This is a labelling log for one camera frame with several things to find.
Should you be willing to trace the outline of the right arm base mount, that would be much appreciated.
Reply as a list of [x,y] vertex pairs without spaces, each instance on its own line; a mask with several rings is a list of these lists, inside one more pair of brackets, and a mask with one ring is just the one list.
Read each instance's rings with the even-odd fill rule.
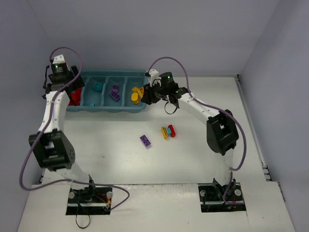
[[198,185],[198,196],[202,213],[224,213],[246,211],[246,205],[240,183],[225,195],[225,189],[220,190],[211,184]]

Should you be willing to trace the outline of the red long lego brick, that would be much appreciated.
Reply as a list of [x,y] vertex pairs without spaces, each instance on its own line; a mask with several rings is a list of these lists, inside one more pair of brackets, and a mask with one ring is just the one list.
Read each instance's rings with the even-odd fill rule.
[[175,130],[174,130],[174,127],[172,126],[172,125],[168,125],[168,128],[170,128],[171,129],[171,138],[174,138],[175,136],[176,136],[176,132],[175,132]]

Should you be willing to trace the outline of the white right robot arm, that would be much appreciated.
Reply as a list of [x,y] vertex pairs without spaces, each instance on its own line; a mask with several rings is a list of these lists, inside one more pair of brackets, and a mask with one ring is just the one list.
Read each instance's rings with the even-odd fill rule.
[[239,139],[235,122],[226,114],[199,104],[188,88],[178,86],[171,72],[159,74],[157,70],[151,69],[145,76],[148,83],[143,86],[143,103],[151,105],[160,100],[166,101],[188,112],[206,126],[206,141],[216,159],[213,185],[227,187],[231,179],[234,149]]

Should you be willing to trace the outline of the red round flower lego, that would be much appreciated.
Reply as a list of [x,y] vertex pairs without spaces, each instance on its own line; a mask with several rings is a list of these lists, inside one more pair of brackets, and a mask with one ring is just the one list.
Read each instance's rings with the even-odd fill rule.
[[70,99],[69,105],[70,106],[79,106],[80,105],[81,92],[82,92],[82,89],[78,88],[69,95],[69,99]]

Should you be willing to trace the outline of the purple sloped lego brick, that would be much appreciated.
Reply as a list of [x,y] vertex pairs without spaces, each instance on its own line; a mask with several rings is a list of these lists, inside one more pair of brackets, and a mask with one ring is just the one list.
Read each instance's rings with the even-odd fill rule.
[[149,141],[149,139],[147,138],[146,135],[142,135],[140,137],[140,141],[142,142],[142,144],[146,147],[149,148],[151,146],[151,142]]

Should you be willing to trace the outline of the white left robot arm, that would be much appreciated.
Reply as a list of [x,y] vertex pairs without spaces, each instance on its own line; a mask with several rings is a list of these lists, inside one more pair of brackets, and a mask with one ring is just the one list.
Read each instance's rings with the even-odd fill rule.
[[62,55],[51,60],[50,83],[45,87],[46,107],[42,124],[28,142],[39,166],[58,173],[71,188],[91,187],[93,180],[75,161],[75,150],[64,133],[64,120],[70,95],[84,86],[75,66],[69,67]]

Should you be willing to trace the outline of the purple round flower lego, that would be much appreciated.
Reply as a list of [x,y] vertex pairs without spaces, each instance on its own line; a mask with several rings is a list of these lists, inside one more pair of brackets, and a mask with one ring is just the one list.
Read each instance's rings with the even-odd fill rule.
[[116,102],[118,102],[121,99],[120,95],[115,91],[110,92],[110,97]]

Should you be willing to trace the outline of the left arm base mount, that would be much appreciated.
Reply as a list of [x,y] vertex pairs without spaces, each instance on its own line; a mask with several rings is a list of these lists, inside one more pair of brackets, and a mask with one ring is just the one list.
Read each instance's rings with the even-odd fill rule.
[[111,187],[70,189],[66,215],[109,215],[113,192]]

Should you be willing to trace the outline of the orange oval flower lego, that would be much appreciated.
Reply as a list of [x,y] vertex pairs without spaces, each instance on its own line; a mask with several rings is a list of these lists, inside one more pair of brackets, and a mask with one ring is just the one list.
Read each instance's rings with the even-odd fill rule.
[[137,92],[133,92],[132,95],[131,95],[131,101],[134,103],[134,104],[138,104],[140,102],[140,96]]

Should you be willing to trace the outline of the teal round lego piece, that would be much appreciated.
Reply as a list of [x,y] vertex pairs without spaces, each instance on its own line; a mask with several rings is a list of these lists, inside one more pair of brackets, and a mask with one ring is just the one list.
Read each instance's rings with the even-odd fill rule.
[[95,84],[93,85],[93,90],[94,90],[95,92],[101,92],[102,89],[103,89],[103,84],[102,84],[102,83],[95,83]]

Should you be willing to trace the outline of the yellow striped lego brick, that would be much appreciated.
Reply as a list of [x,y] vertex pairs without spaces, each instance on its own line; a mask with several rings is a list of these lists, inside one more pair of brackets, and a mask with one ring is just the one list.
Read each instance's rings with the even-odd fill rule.
[[162,132],[162,135],[163,135],[164,139],[166,140],[168,138],[168,136],[169,136],[167,128],[162,127],[161,128],[161,132]]

